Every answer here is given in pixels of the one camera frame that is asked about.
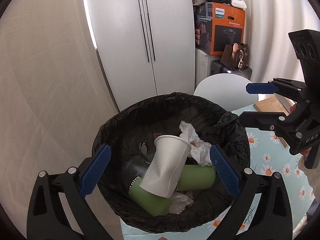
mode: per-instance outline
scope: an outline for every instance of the wooden cutting board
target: wooden cutting board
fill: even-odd
[[[276,96],[272,96],[270,98],[256,102],[253,104],[253,106],[258,112],[281,112],[289,115],[287,109],[285,109],[285,107],[281,104],[278,98],[276,98]],[[283,138],[279,137],[279,140],[284,147],[288,147],[287,142]]]

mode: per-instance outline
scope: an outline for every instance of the philips box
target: philips box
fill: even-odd
[[[240,44],[245,11],[221,3],[194,6],[196,47],[209,55],[222,55],[226,44]]]

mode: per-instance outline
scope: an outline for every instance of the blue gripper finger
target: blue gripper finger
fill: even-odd
[[[249,94],[274,94],[279,90],[273,83],[249,83],[245,88]]]
[[[228,194],[237,198],[241,193],[240,178],[216,145],[210,148],[210,160]]]
[[[79,192],[83,198],[93,192],[110,159],[111,148],[109,145],[105,145],[95,156],[94,160],[81,178]]]

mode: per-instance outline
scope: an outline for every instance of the daisy pattern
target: daisy pattern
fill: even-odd
[[[306,149],[306,150],[302,151],[301,154],[308,157],[310,150],[311,150],[311,148]]]
[[[306,196],[306,187],[305,187],[305,186],[302,186],[299,192],[300,192],[299,198],[300,198],[301,200],[304,200],[304,198],[305,198],[305,196]]]
[[[263,160],[265,161],[265,163],[269,163],[270,162],[270,155],[268,153],[265,153],[263,155]]]
[[[274,173],[275,171],[272,169],[272,166],[269,165],[264,165],[263,164],[263,169],[260,169],[261,173],[263,175],[267,175],[267,176],[271,176],[272,173]]]
[[[207,226],[207,228],[209,228],[210,231],[215,230],[218,227],[218,225],[221,223],[223,217],[224,216],[222,216],[222,215],[218,216],[215,220],[210,222],[210,224]]]
[[[290,167],[290,164],[287,163],[284,167],[283,167],[283,174],[286,176],[286,177],[289,177],[291,175],[291,167]]]
[[[252,132],[248,133],[248,140],[249,140],[250,146],[253,146],[253,147],[256,147],[259,143],[258,138],[256,138]]]
[[[244,109],[244,112],[252,112],[253,110],[251,110],[250,108],[246,108]]]
[[[280,140],[278,138],[278,136],[276,136],[275,132],[269,132],[270,134],[270,140],[273,141],[275,144],[279,144]]]
[[[249,227],[249,225],[242,224],[242,225],[240,226],[240,228],[239,228],[238,233],[241,233],[242,231],[247,230],[247,229],[248,229],[248,227]]]
[[[299,169],[295,169],[294,174],[296,174],[297,178],[299,178],[302,175],[302,171]]]

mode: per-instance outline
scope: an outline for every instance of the tablecloth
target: tablecloth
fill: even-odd
[[[256,111],[256,109],[251,105],[233,111],[233,113],[240,115],[243,111]],[[274,171],[278,171],[283,175],[291,204],[292,224],[293,228],[295,228],[306,214],[314,199],[313,190],[308,184],[307,176],[298,168],[298,161],[302,155],[292,156],[289,153],[289,147],[285,148],[272,131],[260,131],[257,128],[246,128],[246,130],[250,143],[251,168],[254,172],[257,174],[271,175]],[[248,229],[258,206],[259,199],[260,194],[256,194],[239,233]],[[226,209],[214,221],[184,233],[166,232],[163,234],[150,234],[140,229],[130,227],[123,221],[121,221],[121,229],[124,240],[158,240],[161,239],[161,237],[167,240],[206,240],[219,225],[228,210],[229,209]]]

